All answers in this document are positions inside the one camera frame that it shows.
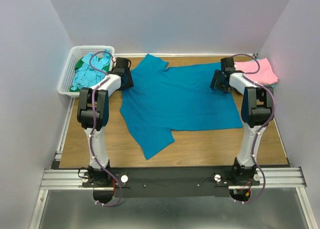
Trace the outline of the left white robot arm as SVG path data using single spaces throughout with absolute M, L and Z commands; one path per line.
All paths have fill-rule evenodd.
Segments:
M 84 182 L 97 184 L 101 187 L 110 182 L 119 186 L 121 183 L 108 171 L 110 160 L 107 155 L 105 127 L 109 121 L 109 97 L 116 91 L 134 86 L 131 76 L 131 61 L 128 58 L 113 58 L 115 63 L 102 81 L 92 87 L 80 90 L 77 108 L 77 121 L 84 129 L 90 153 L 87 173 L 82 177 Z

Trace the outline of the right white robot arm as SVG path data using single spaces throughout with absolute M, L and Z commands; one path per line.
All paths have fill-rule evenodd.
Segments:
M 210 88 L 225 93 L 237 90 L 243 96 L 240 115 L 244 122 L 244 134 L 230 172 L 230 180 L 241 185 L 253 179 L 258 168 L 257 154 L 262 135 L 275 114 L 273 88 L 264 86 L 250 79 L 244 71 L 237 70 L 233 57 L 220 60 L 220 69 L 214 72 Z

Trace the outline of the teal blue t-shirt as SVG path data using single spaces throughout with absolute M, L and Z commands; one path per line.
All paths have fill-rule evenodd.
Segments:
M 146 160 L 175 141 L 172 131 L 242 128 L 233 96 L 210 88 L 220 69 L 219 62 L 169 67 L 147 54 L 131 71 L 120 112 Z

